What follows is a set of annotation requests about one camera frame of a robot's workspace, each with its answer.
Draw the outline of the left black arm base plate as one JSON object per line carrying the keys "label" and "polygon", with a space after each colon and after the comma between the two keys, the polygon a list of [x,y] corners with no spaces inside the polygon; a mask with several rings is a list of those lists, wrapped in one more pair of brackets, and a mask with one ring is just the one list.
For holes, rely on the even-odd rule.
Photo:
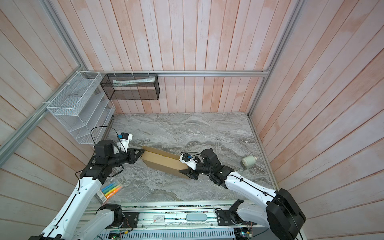
{"label": "left black arm base plate", "polygon": [[139,212],[123,212],[123,220],[118,224],[107,226],[107,229],[120,229],[128,228],[135,229],[138,226]]}

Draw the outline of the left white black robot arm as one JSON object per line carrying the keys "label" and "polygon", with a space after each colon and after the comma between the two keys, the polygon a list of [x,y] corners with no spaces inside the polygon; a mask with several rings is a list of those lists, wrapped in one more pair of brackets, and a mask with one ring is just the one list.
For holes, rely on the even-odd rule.
{"label": "left white black robot arm", "polygon": [[80,172],[78,183],[64,206],[38,236],[30,237],[31,240],[93,240],[107,227],[123,227],[125,215],[121,205],[104,204],[88,223],[77,228],[94,195],[107,178],[112,177],[113,168],[134,164],[144,149],[126,148],[112,140],[99,141],[94,149],[94,155]]}

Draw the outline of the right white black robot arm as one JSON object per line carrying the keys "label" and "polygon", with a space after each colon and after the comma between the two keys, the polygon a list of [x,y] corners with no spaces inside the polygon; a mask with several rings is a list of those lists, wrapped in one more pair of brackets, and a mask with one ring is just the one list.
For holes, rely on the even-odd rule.
{"label": "right white black robot arm", "polygon": [[206,175],[214,184],[252,201],[248,204],[237,200],[228,210],[216,209],[220,225],[257,224],[270,229],[280,240],[303,238],[301,229],[306,216],[287,190],[267,189],[244,178],[221,164],[212,149],[200,153],[182,152],[180,161],[188,166],[180,171],[188,178],[198,180],[200,175]]}

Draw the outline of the brown cardboard box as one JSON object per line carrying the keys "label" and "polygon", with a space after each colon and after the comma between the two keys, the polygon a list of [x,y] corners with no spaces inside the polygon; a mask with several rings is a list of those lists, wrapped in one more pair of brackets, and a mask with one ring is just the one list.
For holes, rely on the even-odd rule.
{"label": "brown cardboard box", "polygon": [[180,161],[180,155],[171,154],[159,149],[143,146],[144,153],[141,156],[143,162],[152,169],[189,179],[188,176],[180,173],[180,170],[187,170],[188,166]]}

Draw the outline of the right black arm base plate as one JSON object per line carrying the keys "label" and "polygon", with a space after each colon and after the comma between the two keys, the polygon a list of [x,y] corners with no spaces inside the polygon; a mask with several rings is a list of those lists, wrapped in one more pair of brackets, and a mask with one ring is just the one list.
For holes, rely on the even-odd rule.
{"label": "right black arm base plate", "polygon": [[240,217],[233,211],[230,210],[223,210],[221,208],[214,210],[216,216],[217,216],[217,223],[219,226],[253,226],[257,225],[253,222],[246,222],[240,219]]}

